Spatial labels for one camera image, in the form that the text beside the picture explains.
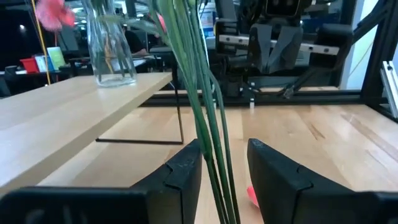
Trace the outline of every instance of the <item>green flower stem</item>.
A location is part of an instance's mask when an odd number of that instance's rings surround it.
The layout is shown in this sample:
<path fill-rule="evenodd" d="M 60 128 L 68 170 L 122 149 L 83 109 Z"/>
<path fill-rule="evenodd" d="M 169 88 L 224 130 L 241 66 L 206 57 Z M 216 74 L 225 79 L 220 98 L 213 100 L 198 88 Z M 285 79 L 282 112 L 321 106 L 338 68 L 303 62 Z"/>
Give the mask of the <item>green flower stem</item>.
<path fill-rule="evenodd" d="M 193 24 L 193 32 L 196 34 L 194 35 L 196 37 L 196 44 L 195 46 L 197 47 L 197 52 L 199 54 L 199 61 L 201 62 L 201 67 L 206 70 L 206 72 L 201 71 L 201 74 L 199 74 L 199 80 L 202 82 L 202 87 L 203 87 L 203 95 L 205 97 L 205 104 L 207 108 L 207 114 L 208 114 L 208 119 L 209 119 L 209 124 L 210 124 L 210 129 L 211 129 L 211 135 L 213 137 L 213 144 L 215 147 L 215 153 L 216 153 L 216 158 L 217 158 L 217 165 L 218 165 L 218 172 L 221 178 L 221 185 L 223 188 L 223 194 L 224 194 L 224 200 L 225 204 L 227 206 L 227 211 L 228 211 L 228 218 L 229 222 L 231 224 L 236 223 L 236 217 L 234 216 L 234 209 L 233 209 L 233 203 L 231 200 L 231 194 L 229 191 L 229 185 L 228 185 L 228 179 L 226 175 L 226 168 L 224 164 L 224 157 L 223 157 L 223 150 L 221 148 L 221 141 L 220 141 L 220 134 L 218 132 L 218 125 L 217 125 L 217 120 L 215 116 L 215 109 L 213 106 L 213 99 L 212 99 L 212 92 L 211 92 L 211 84 L 210 84 L 210 79 L 208 74 L 211 73 L 208 71 L 208 66 L 207 66 L 207 61 L 204 62 L 205 55 L 203 49 L 201 49 L 201 46 L 203 46 L 202 39 L 199 38 L 201 37 L 199 35 L 199 32 L 201 31 L 199 28 L 199 18 L 196 13 L 191 13 L 191 24 Z"/>

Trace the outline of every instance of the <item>wooden tabletop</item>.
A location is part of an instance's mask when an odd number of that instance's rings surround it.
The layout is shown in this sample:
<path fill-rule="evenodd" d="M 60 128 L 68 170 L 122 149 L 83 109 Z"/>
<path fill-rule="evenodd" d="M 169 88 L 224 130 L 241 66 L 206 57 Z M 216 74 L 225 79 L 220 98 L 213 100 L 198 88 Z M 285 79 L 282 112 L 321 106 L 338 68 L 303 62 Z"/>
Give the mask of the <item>wooden tabletop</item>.
<path fill-rule="evenodd" d="M 196 138 L 195 120 L 189 107 L 181 116 L 188 144 Z M 367 106 L 228 108 L 226 117 L 241 223 L 264 223 L 246 193 L 249 138 L 353 190 L 398 191 L 398 124 Z M 178 141 L 176 109 L 137 108 L 102 137 Z M 93 142 L 39 185 L 129 187 L 182 147 Z M 204 162 L 195 223 L 219 223 Z"/>
<path fill-rule="evenodd" d="M 0 100 L 0 194 L 39 183 L 171 80 L 141 73 L 133 85 L 97 88 L 76 77 Z"/>

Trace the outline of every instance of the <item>clear glass vase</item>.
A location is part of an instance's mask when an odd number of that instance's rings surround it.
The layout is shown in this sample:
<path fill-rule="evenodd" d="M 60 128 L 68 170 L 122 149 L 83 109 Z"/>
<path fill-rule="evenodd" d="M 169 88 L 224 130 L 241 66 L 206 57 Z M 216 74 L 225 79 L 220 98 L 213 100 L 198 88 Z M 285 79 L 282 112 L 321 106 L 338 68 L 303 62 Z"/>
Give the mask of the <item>clear glass vase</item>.
<path fill-rule="evenodd" d="M 101 87 L 136 82 L 130 48 L 120 24 L 101 19 L 116 15 L 113 0 L 82 0 L 87 13 L 87 39 L 96 82 Z"/>

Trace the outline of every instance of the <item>person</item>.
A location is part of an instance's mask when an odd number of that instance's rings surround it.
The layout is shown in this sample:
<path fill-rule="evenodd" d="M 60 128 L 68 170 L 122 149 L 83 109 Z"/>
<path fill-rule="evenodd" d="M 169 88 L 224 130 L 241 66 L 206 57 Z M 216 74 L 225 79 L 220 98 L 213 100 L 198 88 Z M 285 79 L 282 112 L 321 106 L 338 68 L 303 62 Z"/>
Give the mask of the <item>person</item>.
<path fill-rule="evenodd" d="M 127 43 L 130 46 L 130 51 L 133 55 L 145 55 L 147 54 L 147 50 L 142 44 L 141 40 L 138 36 L 133 32 L 127 30 L 126 26 L 122 26 L 124 36 L 126 37 Z"/>

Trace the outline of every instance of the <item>cable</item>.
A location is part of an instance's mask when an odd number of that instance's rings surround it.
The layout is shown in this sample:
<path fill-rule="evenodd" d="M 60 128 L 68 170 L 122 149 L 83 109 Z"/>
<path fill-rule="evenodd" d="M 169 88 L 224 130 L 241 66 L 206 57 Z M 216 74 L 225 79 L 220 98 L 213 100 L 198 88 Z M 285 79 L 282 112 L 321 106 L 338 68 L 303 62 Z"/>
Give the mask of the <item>cable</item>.
<path fill-rule="evenodd" d="M 368 47 L 368 49 L 366 50 L 365 54 L 362 55 L 362 58 L 361 58 L 361 59 L 359 60 L 359 62 L 355 65 L 353 71 L 349 73 L 349 77 L 355 72 L 355 70 L 359 67 L 359 65 L 361 64 L 361 62 L 365 59 L 365 56 L 368 54 L 370 48 L 373 46 L 373 43 L 374 43 L 374 42 L 372 42 L 372 43 L 369 45 L 369 47 Z"/>
<path fill-rule="evenodd" d="M 202 5 L 202 4 L 203 4 L 203 9 L 201 10 L 201 13 L 200 13 L 200 19 L 201 19 L 201 16 L 203 15 L 203 13 L 204 13 L 204 11 L 206 9 L 206 6 L 208 4 L 208 0 L 205 0 L 204 2 L 202 1 L 202 3 L 200 5 Z"/>
<path fill-rule="evenodd" d="M 35 1 L 34 1 L 34 0 L 31 0 L 31 1 L 32 1 L 32 6 L 33 6 L 34 15 L 35 15 L 35 18 L 36 18 L 37 29 L 39 30 L 39 36 L 40 36 L 41 46 L 42 46 L 42 48 L 43 48 L 43 53 L 44 53 L 45 68 L 46 68 L 46 71 L 45 71 L 45 72 L 46 72 L 46 74 L 47 74 L 47 83 L 48 83 L 49 85 L 51 85 L 50 73 L 49 73 L 49 61 L 48 61 L 48 59 L 47 59 L 47 51 L 46 51 L 45 44 L 44 44 L 44 40 L 43 40 L 42 29 L 41 29 L 41 27 L 40 27 L 39 19 L 38 19 L 37 16 L 36 16 Z"/>

